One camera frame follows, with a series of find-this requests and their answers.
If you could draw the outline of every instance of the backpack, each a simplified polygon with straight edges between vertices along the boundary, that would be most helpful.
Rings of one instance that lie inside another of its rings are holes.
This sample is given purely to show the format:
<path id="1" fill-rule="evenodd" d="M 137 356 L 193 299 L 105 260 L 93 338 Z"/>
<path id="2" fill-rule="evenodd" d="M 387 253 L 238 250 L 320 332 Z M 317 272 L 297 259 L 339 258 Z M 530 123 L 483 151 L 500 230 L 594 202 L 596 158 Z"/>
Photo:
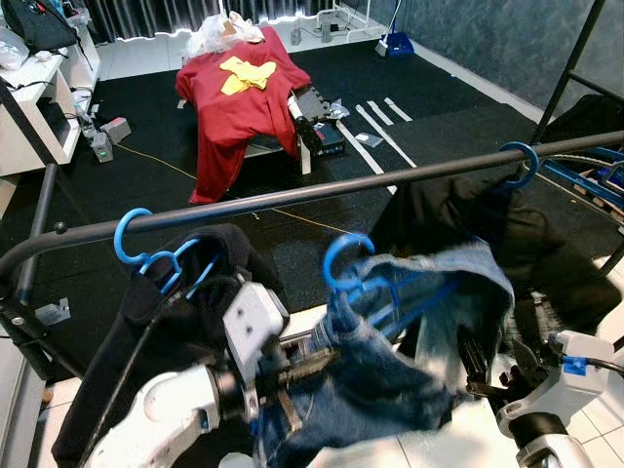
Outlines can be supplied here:
<path id="1" fill-rule="evenodd" d="M 54 51 L 78 42 L 76 30 L 48 0 L 2 0 L 2 11 L 30 52 Z"/>

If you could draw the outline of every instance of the blue dustpan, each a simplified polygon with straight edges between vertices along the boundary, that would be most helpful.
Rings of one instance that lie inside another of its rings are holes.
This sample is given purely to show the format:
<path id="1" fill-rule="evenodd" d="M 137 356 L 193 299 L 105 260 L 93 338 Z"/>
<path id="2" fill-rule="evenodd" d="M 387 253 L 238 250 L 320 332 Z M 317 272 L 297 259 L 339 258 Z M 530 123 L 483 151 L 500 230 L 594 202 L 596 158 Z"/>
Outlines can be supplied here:
<path id="1" fill-rule="evenodd" d="M 396 57 L 413 53 L 413 45 L 405 32 L 392 32 L 388 34 L 388 51 L 386 52 L 386 56 Z"/>

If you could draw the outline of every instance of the white tile floor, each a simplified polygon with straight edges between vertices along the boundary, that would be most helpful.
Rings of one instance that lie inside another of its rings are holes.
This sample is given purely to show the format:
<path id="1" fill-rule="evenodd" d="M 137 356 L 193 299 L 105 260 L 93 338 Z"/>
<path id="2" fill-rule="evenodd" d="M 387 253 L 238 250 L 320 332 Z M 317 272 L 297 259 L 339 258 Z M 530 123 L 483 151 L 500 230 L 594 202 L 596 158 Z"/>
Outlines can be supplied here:
<path id="1" fill-rule="evenodd" d="M 302 42 L 295 47 L 290 45 L 292 25 L 283 23 L 274 26 L 289 52 L 329 47 L 345 42 L 344 36 L 336 36 L 331 43 L 324 45 L 320 38 L 314 37 L 315 21 L 304 21 L 302 26 L 313 33 L 308 34 L 302 31 Z M 99 47 L 97 50 L 102 62 L 100 80 L 180 69 L 181 51 L 188 36 L 187 32 L 179 33 L 174 37 L 159 34 L 151 40 L 118 41 L 115 44 Z M 371 38 L 366 34 L 359 34 L 353 37 L 352 42 Z M 464 81 L 475 86 L 467 78 Z M 487 93 L 491 84 L 487 84 L 483 89 L 477 88 Z M 532 116 L 533 110 L 529 109 L 527 112 Z M 603 261 L 597 260 L 597 263 L 602 264 Z M 609 278 L 624 292 L 624 262 L 617 266 Z M 306 328 L 322 316 L 321 309 L 322 307 L 308 314 L 302 314 L 302 317 L 305 317 L 302 322 L 306 322 Z M 624 302 L 604 319 L 597 335 L 613 340 L 621 336 L 623 331 Z M 619 364 L 624 364 L 624 352 L 618 354 L 617 361 Z M 78 385 L 78 379 L 70 379 L 54 385 L 55 397 L 39 417 L 30 467 L 57 466 L 50 454 L 50 447 L 57 436 Z M 567 429 L 584 445 L 596 467 L 624 468 L 624 382 L 622 379 L 612 375 L 609 378 L 608 390 L 599 399 L 577 413 Z M 408 433 L 400 437 L 361 443 L 341 450 L 324 449 L 311 466 L 314 468 L 338 466 L 363 468 L 491 466 L 504 468 L 517 466 L 516 452 L 513 441 L 506 439 L 498 432 L 488 404 L 477 402 L 456 409 L 453 412 L 452 423 L 437 434 Z M 253 465 L 245 455 L 232 453 L 221 462 L 220 466 L 248 468 Z"/>

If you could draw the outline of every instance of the yellow cable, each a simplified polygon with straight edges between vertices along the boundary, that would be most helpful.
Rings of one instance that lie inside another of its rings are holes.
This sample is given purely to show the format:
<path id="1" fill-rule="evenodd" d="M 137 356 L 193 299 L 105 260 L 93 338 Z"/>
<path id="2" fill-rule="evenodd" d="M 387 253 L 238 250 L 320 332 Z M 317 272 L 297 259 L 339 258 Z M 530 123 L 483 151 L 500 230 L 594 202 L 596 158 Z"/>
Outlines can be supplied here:
<path id="1" fill-rule="evenodd" d="M 197 180 L 197 177 L 196 177 L 195 175 L 192 175 L 192 174 L 186 173 L 186 172 L 185 172 L 185 171 L 183 171 L 182 169 L 177 168 L 176 166 L 174 166 L 174 165 L 172 165 L 172 164 L 169 164 L 168 162 L 163 161 L 162 159 L 158 159 L 158 158 L 157 158 L 157 157 L 155 157 L 155 156 L 150 156 L 149 154 L 141 153 L 140 151 L 136 151 L 136 150 L 134 150 L 134 149 L 131 149 L 131 148 L 129 148 L 128 146 L 124 146 L 123 144 L 119 144 L 119 143 L 117 143 L 117 146 L 119 146 L 119 147 L 120 147 L 120 148 L 122 148 L 122 149 L 125 149 L 126 151 L 130 151 L 131 153 L 135 153 L 135 154 L 137 154 L 138 156 L 143 156 L 144 158 L 149 158 L 149 159 L 153 159 L 154 161 L 158 161 L 159 163 L 164 164 L 165 166 L 167 166 L 167 167 L 169 167 L 169 168 L 172 168 L 173 170 L 178 171 L 179 173 L 183 173 L 183 174 L 184 174 L 185 176 L 187 176 L 187 177 L 191 177 L 191 178 L 193 178 L 193 179 Z"/>
<path id="2" fill-rule="evenodd" d="M 189 173 L 183 171 L 182 169 L 177 168 L 176 166 L 174 166 L 172 164 L 169 164 L 167 161 L 163 161 L 162 159 L 157 158 L 156 156 L 151 156 L 149 154 L 141 153 L 140 151 L 136 151 L 135 149 L 129 148 L 128 146 L 124 146 L 123 144 L 117 143 L 117 146 L 119 146 L 122 149 L 125 149 L 126 151 L 128 151 L 130 153 L 135 153 L 138 156 L 142 156 L 144 158 L 149 158 L 149 159 L 152 159 L 152 160 L 154 160 L 156 162 L 164 164 L 168 168 L 171 168 L 171 169 L 173 169 L 175 171 L 178 171 L 179 173 L 184 174 L 185 176 L 190 177 L 193 180 L 197 180 L 197 177 L 195 175 L 189 174 Z M 236 199 L 240 200 L 240 197 L 236 197 L 236 196 L 232 195 L 231 193 L 227 193 L 226 192 L 226 195 L 228 195 L 228 196 L 230 196 L 232 198 L 236 198 Z M 314 224 L 316 226 L 321 226 L 321 227 L 325 227 L 327 229 L 331 229 L 331 230 L 334 230 L 334 231 L 337 231 L 337 232 L 341 232 L 343 234 L 352 234 L 349 231 L 345 231 L 345 230 L 340 229 L 338 227 L 329 226 L 328 224 L 323 224 L 322 222 L 313 221 L 312 219 L 308 219 L 307 217 L 297 216 L 296 214 L 283 212 L 282 210 L 277 210 L 275 208 L 271 208 L 271 211 L 275 212 L 275 213 L 279 213 L 279 214 L 282 214 L 282 215 L 286 215 L 286 216 L 292 217 L 294 219 L 299 219 L 301 221 L 307 222 L 308 224 Z"/>

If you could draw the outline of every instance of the white cabinet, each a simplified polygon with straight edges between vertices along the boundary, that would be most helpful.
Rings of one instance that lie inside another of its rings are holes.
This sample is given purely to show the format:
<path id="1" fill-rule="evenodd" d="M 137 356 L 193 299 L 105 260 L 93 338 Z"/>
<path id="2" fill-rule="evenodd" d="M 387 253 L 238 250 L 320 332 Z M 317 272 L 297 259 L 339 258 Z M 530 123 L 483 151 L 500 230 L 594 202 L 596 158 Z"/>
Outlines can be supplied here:
<path id="1" fill-rule="evenodd" d="M 77 45 L 67 48 L 67 58 L 54 55 L 48 61 L 29 58 L 20 70 L 0 69 L 0 76 L 14 86 L 27 85 L 35 81 L 50 82 L 37 84 L 13 91 L 13 97 L 26 114 L 26 117 L 50 149 L 59 164 L 71 161 L 80 126 L 71 118 L 75 115 L 75 105 L 87 109 L 99 72 L 99 56 L 86 27 L 79 29 L 85 54 Z M 70 88 L 77 89 L 72 93 Z M 69 134 L 61 144 L 37 107 L 40 98 L 51 98 L 57 102 L 67 117 Z M 43 168 L 30 143 L 21 133 L 4 106 L 0 106 L 0 176 L 32 171 Z"/>

